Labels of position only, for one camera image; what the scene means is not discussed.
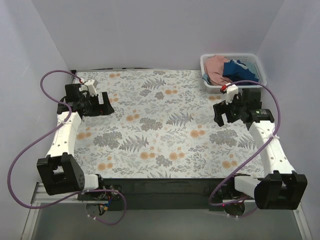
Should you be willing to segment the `dark blue t shirt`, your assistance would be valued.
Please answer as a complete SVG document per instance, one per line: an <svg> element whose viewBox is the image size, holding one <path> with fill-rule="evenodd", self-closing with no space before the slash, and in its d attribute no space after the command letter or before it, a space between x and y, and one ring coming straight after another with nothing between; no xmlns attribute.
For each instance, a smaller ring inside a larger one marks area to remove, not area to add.
<svg viewBox="0 0 320 240"><path fill-rule="evenodd" d="M244 63L235 59L224 63L222 76L230 79L232 83L244 80L259 82L256 75L251 73Z"/></svg>

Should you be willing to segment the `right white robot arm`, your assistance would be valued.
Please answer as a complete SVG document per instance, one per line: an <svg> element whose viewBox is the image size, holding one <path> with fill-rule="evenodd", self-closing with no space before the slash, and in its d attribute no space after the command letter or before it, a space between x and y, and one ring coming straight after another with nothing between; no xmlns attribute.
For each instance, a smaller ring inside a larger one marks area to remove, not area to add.
<svg viewBox="0 0 320 240"><path fill-rule="evenodd" d="M223 86L225 100L213 106L214 121L222 127L242 121L251 134L260 155L264 175L258 180L249 175L232 174L233 182L226 186L227 195L237 199L246 195L255 200L261 210L295 210L298 208L308 181L290 164L277 136L278 126L269 109L262 108L261 92L246 88L239 92L236 85Z"/></svg>

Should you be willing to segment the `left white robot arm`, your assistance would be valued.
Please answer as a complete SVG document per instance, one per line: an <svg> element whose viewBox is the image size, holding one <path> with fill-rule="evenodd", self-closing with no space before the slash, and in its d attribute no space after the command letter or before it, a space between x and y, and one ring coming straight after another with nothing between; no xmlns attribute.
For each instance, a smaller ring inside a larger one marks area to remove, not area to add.
<svg viewBox="0 0 320 240"><path fill-rule="evenodd" d="M46 157L37 161L37 170L48 195L89 191L95 200L106 196L106 187L98 174L85 174L74 157L78 128L83 117L107 116L114 109L106 92L99 101L96 86L90 79L85 83L65 85L65 96L57 106L57 126Z"/></svg>

